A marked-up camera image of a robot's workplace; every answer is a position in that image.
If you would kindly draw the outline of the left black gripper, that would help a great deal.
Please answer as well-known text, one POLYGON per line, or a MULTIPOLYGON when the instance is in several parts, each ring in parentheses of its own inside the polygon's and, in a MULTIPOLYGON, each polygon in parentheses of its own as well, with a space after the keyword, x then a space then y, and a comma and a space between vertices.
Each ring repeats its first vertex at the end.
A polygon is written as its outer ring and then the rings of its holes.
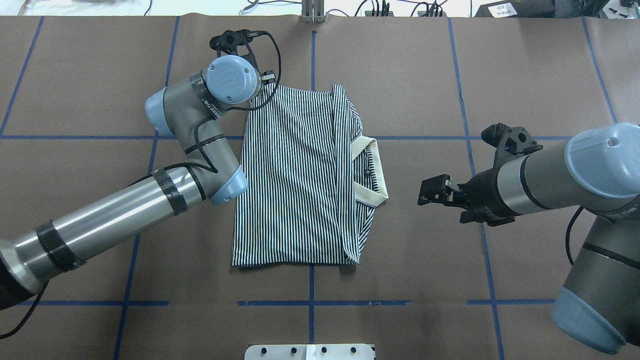
POLYGON ((213 36, 209 41, 209 47, 215 51, 218 57, 222 54, 238 56, 249 62, 255 70, 259 70, 258 61, 250 43, 259 37, 268 37, 274 48, 277 42, 267 30, 226 30, 221 35, 213 36))

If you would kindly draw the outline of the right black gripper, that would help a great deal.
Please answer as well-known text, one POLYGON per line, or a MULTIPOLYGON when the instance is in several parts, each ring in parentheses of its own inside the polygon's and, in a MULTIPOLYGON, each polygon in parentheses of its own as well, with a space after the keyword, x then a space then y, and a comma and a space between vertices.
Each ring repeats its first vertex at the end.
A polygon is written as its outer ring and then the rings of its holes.
POLYGON ((515 217, 541 212, 525 180, 525 166, 531 154, 543 146, 523 127, 503 123, 488 126, 483 142, 495 148, 493 167, 455 184, 448 174, 423 180, 417 204, 435 203, 463 209, 460 223, 486 223, 491 227, 509 224, 515 217))

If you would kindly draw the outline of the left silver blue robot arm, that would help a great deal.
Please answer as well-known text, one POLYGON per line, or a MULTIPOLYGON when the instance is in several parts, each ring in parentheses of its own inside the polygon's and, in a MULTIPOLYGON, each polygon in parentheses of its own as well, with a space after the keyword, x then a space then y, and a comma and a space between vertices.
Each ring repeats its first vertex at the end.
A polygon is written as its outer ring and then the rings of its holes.
POLYGON ((145 102, 161 136, 174 136, 186 160, 144 177, 14 239, 1 240, 1 309, 41 294, 48 281, 74 271, 158 223, 210 200, 221 205, 249 182, 219 120, 265 91, 275 92, 279 71, 260 71, 250 43, 267 30, 226 30, 210 39, 215 59, 145 102))

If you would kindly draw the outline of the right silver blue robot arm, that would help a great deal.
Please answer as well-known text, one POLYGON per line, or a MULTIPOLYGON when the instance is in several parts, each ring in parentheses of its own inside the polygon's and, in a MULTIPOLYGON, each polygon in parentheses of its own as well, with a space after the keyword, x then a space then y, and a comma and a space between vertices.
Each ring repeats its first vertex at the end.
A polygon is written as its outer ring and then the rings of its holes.
POLYGON ((621 122, 542 146, 523 127, 481 133, 493 166, 464 183, 423 180, 417 203, 461 208, 462 224, 498 227, 517 217, 575 207, 565 251, 571 269, 551 310, 576 341, 615 355, 639 346, 640 128, 621 122))

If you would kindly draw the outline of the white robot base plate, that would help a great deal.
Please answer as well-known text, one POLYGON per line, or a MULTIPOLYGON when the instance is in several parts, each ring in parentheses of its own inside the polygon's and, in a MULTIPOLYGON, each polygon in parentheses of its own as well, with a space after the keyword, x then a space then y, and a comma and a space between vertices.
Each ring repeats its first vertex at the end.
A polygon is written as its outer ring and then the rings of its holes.
POLYGON ((247 347, 245 360, 375 360, 373 344, 254 344, 247 347))

